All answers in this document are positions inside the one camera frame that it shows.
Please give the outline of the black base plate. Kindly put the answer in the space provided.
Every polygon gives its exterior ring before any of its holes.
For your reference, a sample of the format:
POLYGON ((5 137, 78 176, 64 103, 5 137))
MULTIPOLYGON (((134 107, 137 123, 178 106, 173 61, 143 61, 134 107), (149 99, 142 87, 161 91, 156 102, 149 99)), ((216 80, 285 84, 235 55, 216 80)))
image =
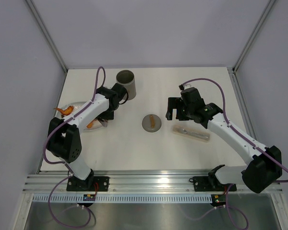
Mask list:
POLYGON ((221 184, 209 176, 194 176, 189 179, 195 192, 226 192, 230 184, 221 184))
POLYGON ((91 179, 80 180, 73 176, 68 179, 66 190, 69 192, 107 192, 110 178, 107 176, 94 176, 91 179))

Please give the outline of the white oval plate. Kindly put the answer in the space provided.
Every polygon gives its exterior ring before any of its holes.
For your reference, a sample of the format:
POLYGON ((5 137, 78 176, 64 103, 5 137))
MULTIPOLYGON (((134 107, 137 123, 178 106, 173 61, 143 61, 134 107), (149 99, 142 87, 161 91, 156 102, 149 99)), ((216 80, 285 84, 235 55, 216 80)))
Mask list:
MULTIPOLYGON (((74 103, 70 103, 70 104, 67 104, 67 105, 64 105, 63 107, 61 107, 62 109, 66 109, 68 106, 73 106, 74 107, 74 110, 73 111, 76 111, 78 109, 80 109, 80 107, 84 104, 85 102, 74 102, 74 103)), ((60 113, 58 111, 56 111, 55 113, 55 117, 57 118, 64 118, 64 117, 61 117, 60 113)), ((84 131, 92 131, 92 130, 96 130, 96 129, 99 129, 99 128, 103 128, 103 126, 99 123, 99 121, 97 119, 95 119, 95 122, 94 122, 94 125, 92 128, 88 129, 87 127, 84 129, 84 131)))

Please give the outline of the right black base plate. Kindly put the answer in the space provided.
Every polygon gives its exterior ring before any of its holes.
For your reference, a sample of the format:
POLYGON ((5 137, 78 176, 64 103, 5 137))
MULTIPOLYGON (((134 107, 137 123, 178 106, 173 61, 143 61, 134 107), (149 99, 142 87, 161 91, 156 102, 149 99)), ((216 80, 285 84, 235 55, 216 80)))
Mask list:
POLYGON ((195 192, 226 192, 230 184, 221 184, 209 176, 194 176, 189 179, 195 192))

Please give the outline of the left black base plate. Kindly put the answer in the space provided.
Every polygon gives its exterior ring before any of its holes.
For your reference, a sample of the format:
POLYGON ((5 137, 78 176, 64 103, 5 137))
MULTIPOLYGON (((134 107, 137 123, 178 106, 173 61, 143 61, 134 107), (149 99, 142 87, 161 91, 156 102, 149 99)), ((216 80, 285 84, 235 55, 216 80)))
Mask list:
POLYGON ((94 176, 91 179, 80 180, 73 176, 68 179, 66 190, 69 192, 107 192, 110 178, 107 176, 94 176))

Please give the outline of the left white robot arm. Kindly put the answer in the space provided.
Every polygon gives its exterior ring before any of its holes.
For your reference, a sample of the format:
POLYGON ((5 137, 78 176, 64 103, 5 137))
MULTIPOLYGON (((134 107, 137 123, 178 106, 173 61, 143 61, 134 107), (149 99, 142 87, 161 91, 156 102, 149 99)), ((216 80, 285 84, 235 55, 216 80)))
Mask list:
POLYGON ((84 191, 90 190, 94 186, 94 172, 80 156, 81 133, 95 119, 114 119, 114 111, 128 98, 128 91, 118 83, 110 89, 101 86, 80 109, 61 119, 53 118, 43 147, 44 160, 48 164, 64 164, 72 174, 71 181, 84 191))

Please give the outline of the orange fried shrimp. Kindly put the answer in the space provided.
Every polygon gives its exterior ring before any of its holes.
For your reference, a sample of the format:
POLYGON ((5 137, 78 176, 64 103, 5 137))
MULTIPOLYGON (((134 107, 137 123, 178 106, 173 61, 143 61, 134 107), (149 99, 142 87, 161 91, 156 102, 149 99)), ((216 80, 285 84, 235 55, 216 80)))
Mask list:
POLYGON ((60 113, 61 117, 65 117, 65 116, 70 115, 73 112, 74 107, 68 106, 66 109, 56 107, 56 108, 54 108, 54 110, 58 111, 60 113))

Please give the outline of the clear cutlery case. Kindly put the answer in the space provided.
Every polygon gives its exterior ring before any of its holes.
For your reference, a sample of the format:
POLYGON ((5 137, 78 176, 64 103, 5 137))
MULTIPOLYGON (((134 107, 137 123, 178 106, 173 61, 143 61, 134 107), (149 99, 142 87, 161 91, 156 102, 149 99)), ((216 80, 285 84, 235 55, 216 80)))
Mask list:
POLYGON ((208 142, 210 140, 210 134, 201 132, 192 128, 182 127, 178 125, 174 125, 172 128, 172 132, 188 138, 193 138, 198 141, 208 142))

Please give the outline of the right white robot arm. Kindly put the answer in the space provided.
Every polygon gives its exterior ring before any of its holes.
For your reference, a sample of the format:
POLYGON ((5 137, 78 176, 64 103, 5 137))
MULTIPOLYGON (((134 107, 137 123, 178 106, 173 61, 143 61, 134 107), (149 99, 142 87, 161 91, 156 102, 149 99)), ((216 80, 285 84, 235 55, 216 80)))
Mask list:
POLYGON ((215 191, 230 184, 245 184, 252 192, 261 193, 281 175, 281 151, 256 141, 233 123, 226 121, 225 112, 214 103, 206 104, 199 91, 190 87, 180 97, 168 98, 166 119, 172 120, 173 110, 179 121, 194 121, 217 134, 245 162, 245 166, 221 164, 212 169, 205 181, 215 191))

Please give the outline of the salmon sushi piece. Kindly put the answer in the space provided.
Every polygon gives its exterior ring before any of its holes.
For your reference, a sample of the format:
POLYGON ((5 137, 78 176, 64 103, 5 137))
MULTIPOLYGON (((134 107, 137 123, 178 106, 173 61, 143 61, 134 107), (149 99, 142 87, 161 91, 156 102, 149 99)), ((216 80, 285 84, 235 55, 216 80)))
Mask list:
POLYGON ((94 122, 95 122, 95 120, 91 121, 86 127, 87 127, 88 129, 92 128, 93 125, 94 125, 94 122))

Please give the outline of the aluminium mounting rail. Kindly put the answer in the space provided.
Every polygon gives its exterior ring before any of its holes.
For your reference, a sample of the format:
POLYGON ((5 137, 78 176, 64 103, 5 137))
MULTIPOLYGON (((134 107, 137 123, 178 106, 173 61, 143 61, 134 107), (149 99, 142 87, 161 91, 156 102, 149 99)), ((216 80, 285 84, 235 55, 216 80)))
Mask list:
MULTIPOLYGON (((194 187, 189 179, 206 175, 208 170, 95 171, 95 176, 109 177, 107 194, 194 194, 194 187)), ((66 177, 66 171, 30 174, 22 192, 48 194, 66 177)))

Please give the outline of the grey cylindrical lunch container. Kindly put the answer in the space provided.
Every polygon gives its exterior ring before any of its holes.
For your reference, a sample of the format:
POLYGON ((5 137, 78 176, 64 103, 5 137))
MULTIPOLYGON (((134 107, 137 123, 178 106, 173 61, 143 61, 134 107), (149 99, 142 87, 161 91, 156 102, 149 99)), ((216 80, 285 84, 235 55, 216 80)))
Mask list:
POLYGON ((122 70, 116 75, 116 81, 122 85, 128 92, 128 101, 136 96, 135 75, 130 70, 122 70))

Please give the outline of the steel serving tongs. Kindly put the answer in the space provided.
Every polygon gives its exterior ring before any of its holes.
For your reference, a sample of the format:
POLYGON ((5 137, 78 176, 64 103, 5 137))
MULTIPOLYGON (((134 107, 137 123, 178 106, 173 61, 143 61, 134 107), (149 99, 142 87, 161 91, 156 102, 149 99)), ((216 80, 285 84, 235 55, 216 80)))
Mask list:
POLYGON ((107 127, 108 126, 108 120, 98 119, 98 121, 103 127, 107 127))

